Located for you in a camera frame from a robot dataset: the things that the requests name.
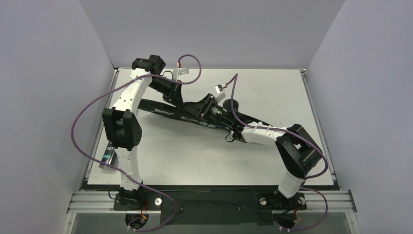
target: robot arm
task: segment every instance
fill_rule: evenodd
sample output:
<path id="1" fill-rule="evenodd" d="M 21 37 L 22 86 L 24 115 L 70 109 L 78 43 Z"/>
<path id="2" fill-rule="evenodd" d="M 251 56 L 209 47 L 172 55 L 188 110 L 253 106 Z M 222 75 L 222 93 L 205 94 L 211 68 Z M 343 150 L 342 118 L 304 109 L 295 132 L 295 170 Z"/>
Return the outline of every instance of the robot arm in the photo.
<path id="1" fill-rule="evenodd" d="M 130 79 L 149 73 L 158 75 L 164 67 L 165 63 L 159 56 L 151 55 L 149 59 L 137 58 L 132 64 Z M 185 103 L 181 95 L 182 85 L 166 79 L 148 77 L 137 80 L 126 87 L 113 107 L 105 109 L 103 112 L 106 136 L 116 150 L 120 167 L 137 181 L 142 181 L 136 159 L 136 146 L 142 136 L 142 129 L 135 115 L 139 108 L 168 118 L 226 130 L 229 135 L 240 142 L 277 147 L 287 168 L 287 172 L 279 185 L 279 192 L 285 198 L 293 197 L 304 183 L 307 173 L 315 167 L 321 156 L 296 137 L 287 133 L 269 131 L 268 128 L 271 126 L 268 123 L 239 113 L 238 103 L 234 100 L 237 116 L 250 126 L 260 126 L 260 128 L 242 126 L 231 112 L 229 99 L 224 101 L 222 106 L 218 105 L 225 96 L 223 86 L 226 86 L 226 84 L 217 85 L 217 96 L 207 94 L 199 102 Z M 162 93 L 163 100 L 173 106 L 141 99 L 147 87 Z M 295 124 L 291 128 L 284 129 L 292 131 L 316 145 L 301 125 Z M 129 197 L 130 199 L 137 197 L 136 191 L 139 189 L 139 185 L 133 183 L 124 175 L 120 186 L 123 191 L 122 197 Z"/>
<path id="2" fill-rule="evenodd" d="M 131 71 L 129 79 L 149 74 L 144 69 Z M 103 122 L 106 137 L 115 148 L 119 168 L 128 173 L 136 181 L 142 182 L 139 175 L 136 158 L 136 146 L 142 137 L 142 129 L 136 119 L 138 105 L 146 88 L 152 82 L 152 77 L 145 77 L 127 86 L 119 99 L 110 109 L 103 111 Z M 137 190 L 139 185 L 121 174 L 120 186 L 126 190 Z"/>
<path id="3" fill-rule="evenodd" d="M 249 125 L 256 128 L 244 127 L 241 134 L 246 143 L 267 145 L 277 148 L 280 152 L 287 172 L 278 186 L 278 191 L 285 198 L 293 197 L 304 184 L 308 172 L 320 161 L 321 156 L 305 142 L 290 134 L 269 131 L 268 129 L 272 126 L 263 125 L 261 122 L 252 122 Z M 301 125 L 294 124 L 290 128 L 282 129 L 292 131 L 318 147 Z"/>

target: white connector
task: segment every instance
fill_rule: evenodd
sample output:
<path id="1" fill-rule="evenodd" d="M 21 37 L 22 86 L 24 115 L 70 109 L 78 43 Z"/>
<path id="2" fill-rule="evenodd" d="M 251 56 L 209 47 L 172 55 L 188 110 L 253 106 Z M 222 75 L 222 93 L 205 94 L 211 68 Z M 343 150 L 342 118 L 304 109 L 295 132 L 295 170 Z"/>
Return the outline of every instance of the white connector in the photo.
<path id="1" fill-rule="evenodd" d="M 172 80 L 177 81 L 179 76 L 189 74 L 189 69 L 187 67 L 178 67 L 172 71 L 172 74 Z"/>
<path id="2" fill-rule="evenodd" d="M 219 103 L 220 101 L 224 100 L 225 97 L 226 97 L 226 94 L 224 91 L 222 91 L 215 97 L 215 101 Z"/>
<path id="3" fill-rule="evenodd" d="M 226 83 L 218 84 L 217 86 L 215 86 L 215 90 L 216 90 L 217 93 L 219 94 L 219 93 L 222 92 L 226 87 L 228 87 L 228 86 L 226 85 Z"/>

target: cable tie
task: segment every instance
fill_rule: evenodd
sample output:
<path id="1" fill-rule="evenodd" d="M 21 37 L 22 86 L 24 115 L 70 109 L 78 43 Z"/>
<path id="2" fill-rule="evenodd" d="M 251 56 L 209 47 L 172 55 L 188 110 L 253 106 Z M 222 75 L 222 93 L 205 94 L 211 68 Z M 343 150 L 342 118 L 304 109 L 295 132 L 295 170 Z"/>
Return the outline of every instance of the cable tie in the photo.
<path id="1" fill-rule="evenodd" d="M 272 126 L 271 126 L 271 125 L 269 125 L 269 126 L 268 126 L 267 131 L 265 132 L 265 135 L 264 135 L 264 136 L 266 136 L 266 135 L 267 135 L 268 131 L 270 131 L 270 128 L 272 128 Z"/>
<path id="2" fill-rule="evenodd" d="M 255 134 L 255 131 L 257 130 L 257 128 L 261 126 L 260 123 L 261 122 L 258 122 L 257 125 L 254 127 L 254 129 L 252 130 L 252 134 Z"/>

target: white plastic clip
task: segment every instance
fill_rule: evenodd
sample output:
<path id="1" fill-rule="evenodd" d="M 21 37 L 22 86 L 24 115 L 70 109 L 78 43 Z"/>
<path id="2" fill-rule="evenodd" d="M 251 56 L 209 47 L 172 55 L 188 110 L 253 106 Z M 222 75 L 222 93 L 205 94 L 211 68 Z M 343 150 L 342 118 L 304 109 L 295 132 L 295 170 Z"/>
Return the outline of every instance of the white plastic clip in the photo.
<path id="1" fill-rule="evenodd" d="M 268 126 L 267 131 L 265 131 L 264 136 L 266 136 L 266 135 L 267 135 L 268 131 L 270 131 L 270 128 L 272 128 L 272 126 L 271 126 L 271 125 L 269 125 L 269 126 Z"/>
<path id="2" fill-rule="evenodd" d="M 254 134 L 257 128 L 260 127 L 262 124 L 262 122 L 258 122 L 257 125 L 254 127 L 254 130 L 252 130 L 252 133 Z"/>

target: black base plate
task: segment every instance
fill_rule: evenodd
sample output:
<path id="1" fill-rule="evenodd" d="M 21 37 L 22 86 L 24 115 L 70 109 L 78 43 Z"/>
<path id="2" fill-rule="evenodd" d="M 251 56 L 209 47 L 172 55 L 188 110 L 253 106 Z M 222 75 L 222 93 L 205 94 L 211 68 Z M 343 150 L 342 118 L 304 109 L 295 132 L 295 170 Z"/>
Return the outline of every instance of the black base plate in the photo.
<path id="1" fill-rule="evenodd" d="M 263 197 L 267 201 L 265 205 L 260 204 L 260 199 Z M 289 199 L 291 202 L 286 202 L 285 199 L 277 198 L 274 193 L 257 193 L 257 201 L 260 211 L 285 211 L 291 206 L 295 206 L 296 204 L 293 204 L 293 201 L 297 201 L 300 197 L 305 198 L 303 193 L 296 193 L 294 197 Z M 307 210 L 307 205 L 301 205 L 297 210 Z"/>
<path id="2" fill-rule="evenodd" d="M 162 196 L 157 193 L 147 193 L 146 199 L 148 200 L 148 207 L 146 208 L 147 211 L 158 211 L 161 209 L 162 204 L 160 206 L 155 205 L 155 199 L 160 198 L 162 199 Z M 136 209 L 133 206 L 129 205 L 127 202 L 122 200 L 119 194 L 116 194 L 114 204 L 113 204 L 113 210 L 114 211 L 133 211 L 133 210 L 140 210 Z"/>

